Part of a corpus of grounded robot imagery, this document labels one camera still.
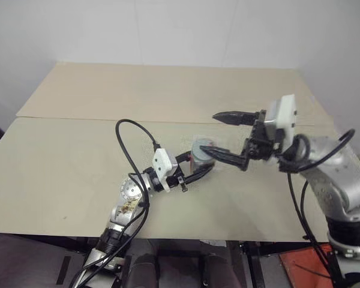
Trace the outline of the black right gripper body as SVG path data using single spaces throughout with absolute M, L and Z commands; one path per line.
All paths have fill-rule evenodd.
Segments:
M 281 144 L 267 135 L 265 116 L 266 110 L 245 113 L 243 125 L 252 126 L 250 135 L 245 139 L 242 156 L 248 164 L 250 160 L 266 160 L 281 152 Z

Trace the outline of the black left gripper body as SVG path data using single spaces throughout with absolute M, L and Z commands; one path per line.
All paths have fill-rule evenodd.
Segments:
M 170 190 L 177 186 L 180 186 L 182 192 L 185 193 L 188 191 L 185 180 L 186 178 L 182 173 L 176 173 L 166 178 L 166 184 L 168 185 Z

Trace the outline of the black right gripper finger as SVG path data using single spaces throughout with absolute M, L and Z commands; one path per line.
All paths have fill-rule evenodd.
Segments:
M 228 125 L 249 125 L 253 126 L 259 117 L 259 112 L 228 111 L 219 112 L 212 116 L 213 119 Z
M 234 154 L 228 149 L 216 147 L 216 146 L 205 146 L 200 145 L 199 148 L 212 157 L 213 159 L 226 163 L 232 166 L 236 166 L 242 171 L 248 169 L 249 158 L 247 152 L 244 150 L 241 154 Z

